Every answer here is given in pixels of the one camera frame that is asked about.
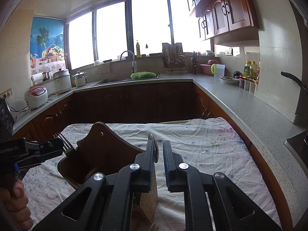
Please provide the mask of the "person left hand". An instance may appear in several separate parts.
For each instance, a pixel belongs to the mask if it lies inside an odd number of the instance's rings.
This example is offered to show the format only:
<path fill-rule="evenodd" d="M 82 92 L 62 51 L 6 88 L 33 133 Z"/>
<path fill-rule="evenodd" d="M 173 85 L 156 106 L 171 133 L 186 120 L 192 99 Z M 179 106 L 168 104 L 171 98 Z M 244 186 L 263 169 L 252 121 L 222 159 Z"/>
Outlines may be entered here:
<path fill-rule="evenodd" d="M 1 188 L 1 200 L 8 210 L 11 218 L 22 230 L 30 230 L 33 226 L 31 211 L 27 207 L 28 196 L 24 192 L 24 185 L 20 179 L 15 182 L 12 192 Z"/>

